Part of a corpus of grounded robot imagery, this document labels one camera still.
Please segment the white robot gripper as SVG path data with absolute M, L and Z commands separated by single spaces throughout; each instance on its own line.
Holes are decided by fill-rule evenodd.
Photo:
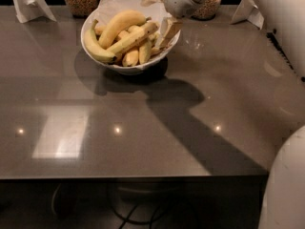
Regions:
M 201 0 L 142 0 L 143 6 L 153 3 L 163 3 L 170 15 L 175 18 L 190 17 L 201 5 Z M 182 21 L 173 17 L 164 17 L 160 26 L 159 36 L 155 46 L 165 48 L 182 28 Z

